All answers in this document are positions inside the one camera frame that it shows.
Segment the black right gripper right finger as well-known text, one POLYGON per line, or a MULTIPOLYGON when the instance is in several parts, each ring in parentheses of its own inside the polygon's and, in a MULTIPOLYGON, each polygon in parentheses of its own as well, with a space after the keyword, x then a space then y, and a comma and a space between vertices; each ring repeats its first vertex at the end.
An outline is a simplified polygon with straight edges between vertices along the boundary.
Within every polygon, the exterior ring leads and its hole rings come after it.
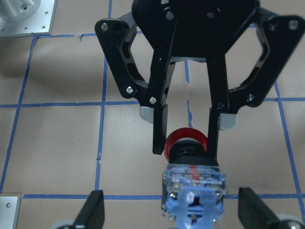
POLYGON ((238 218, 244 229, 276 229, 280 220, 249 187, 240 187, 238 218))

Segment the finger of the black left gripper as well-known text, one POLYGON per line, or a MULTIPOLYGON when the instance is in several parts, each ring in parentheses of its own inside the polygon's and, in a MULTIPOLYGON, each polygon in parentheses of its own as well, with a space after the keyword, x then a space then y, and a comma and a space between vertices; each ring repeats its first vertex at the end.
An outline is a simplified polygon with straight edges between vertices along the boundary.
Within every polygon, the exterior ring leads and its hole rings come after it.
POLYGON ((131 53, 137 34, 137 23, 131 13, 117 19, 102 19, 95 25, 95 32, 109 68, 122 97, 135 98, 140 104, 140 116, 153 124, 152 152, 163 152, 167 132, 167 94, 175 63, 171 61, 177 21, 158 17, 152 21, 156 31, 153 36, 151 74, 148 82, 139 73, 131 53))

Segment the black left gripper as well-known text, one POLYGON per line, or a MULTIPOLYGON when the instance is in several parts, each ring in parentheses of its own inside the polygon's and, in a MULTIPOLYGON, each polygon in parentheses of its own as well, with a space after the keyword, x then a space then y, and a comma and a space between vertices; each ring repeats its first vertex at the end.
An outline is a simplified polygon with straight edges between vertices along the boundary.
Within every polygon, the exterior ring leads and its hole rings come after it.
POLYGON ((176 21, 173 60, 202 62, 206 57, 212 102, 207 155, 212 159, 217 158, 219 130, 234 125, 241 107, 263 102, 305 34, 304 18, 275 14, 257 0, 135 0, 132 16, 154 50, 163 46, 176 21), (262 53, 249 76, 229 89, 225 54, 250 24, 262 53))

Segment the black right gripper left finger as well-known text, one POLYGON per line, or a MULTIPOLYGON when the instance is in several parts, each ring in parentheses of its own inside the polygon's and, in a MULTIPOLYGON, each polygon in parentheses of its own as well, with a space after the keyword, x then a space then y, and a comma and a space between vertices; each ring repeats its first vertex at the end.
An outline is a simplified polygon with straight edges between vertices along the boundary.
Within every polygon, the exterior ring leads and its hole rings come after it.
POLYGON ((75 219, 73 229, 102 229, 105 222, 104 195, 102 190, 90 193, 75 219))

